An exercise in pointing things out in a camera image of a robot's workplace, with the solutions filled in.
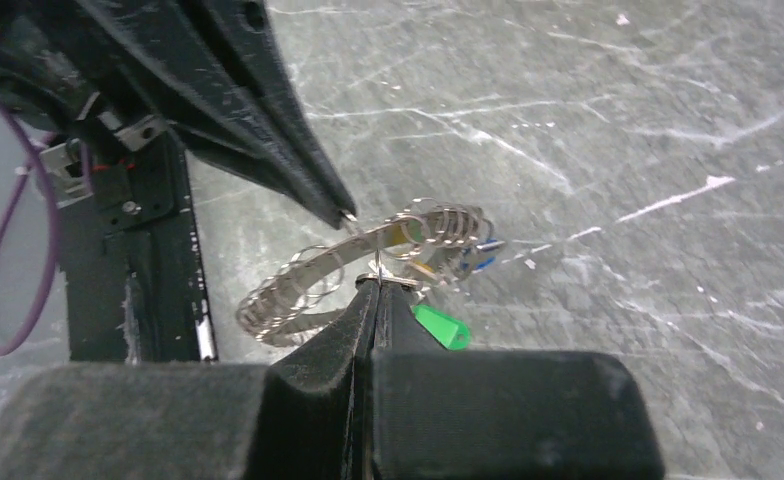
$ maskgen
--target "gray marble surface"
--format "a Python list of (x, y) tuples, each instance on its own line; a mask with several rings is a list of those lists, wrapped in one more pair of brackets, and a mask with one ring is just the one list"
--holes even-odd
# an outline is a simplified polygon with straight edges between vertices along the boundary
[[(269, 7), (364, 222), (434, 196), (483, 206), (511, 240), (435, 300), (478, 346), (612, 353), (670, 478), (784, 479), (784, 0)], [(236, 302), (343, 234), (193, 173), (222, 357), (277, 358)]]

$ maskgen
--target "purple cable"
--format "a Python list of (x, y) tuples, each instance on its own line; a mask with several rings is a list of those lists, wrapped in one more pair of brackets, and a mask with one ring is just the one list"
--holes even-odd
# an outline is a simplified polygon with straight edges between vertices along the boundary
[[(30, 336), (36, 324), (39, 322), (39, 317), (42, 310), (47, 303), (50, 296), (50, 289), (53, 286), (53, 279), (56, 275), (56, 259), (59, 250), (59, 211), (56, 208), (56, 200), (53, 193), (53, 184), (51, 183), (48, 173), (42, 164), (41, 158), (36, 148), (31, 144), (30, 139), (18, 124), (18, 121), (6, 111), (0, 103), (0, 115), (12, 129), (12, 132), (18, 138), (18, 142), (24, 147), (27, 152), (27, 162), (25, 167), (27, 172), (35, 171), (38, 179), (39, 188), (45, 197), (45, 204), (47, 205), (47, 218), (48, 218), (48, 248), (45, 257), (44, 271), (42, 272), (41, 283), (36, 291), (36, 297), (33, 299), (33, 304), (30, 305), (30, 311), (27, 312), (27, 317), (18, 332), (12, 340), (6, 345), (0, 345), (0, 356), (8, 355), (20, 347)], [(18, 180), (15, 182), (15, 188), (12, 190), (12, 195), (9, 198), (9, 204), (6, 206), (6, 211), (0, 222), (0, 249), (3, 244), (3, 238), (6, 235), (6, 230), (9, 227), (9, 222), (15, 214), (15, 208), (18, 205), (18, 200), (24, 193), (24, 188), (27, 186), (29, 180), (28, 175), (19, 175)]]

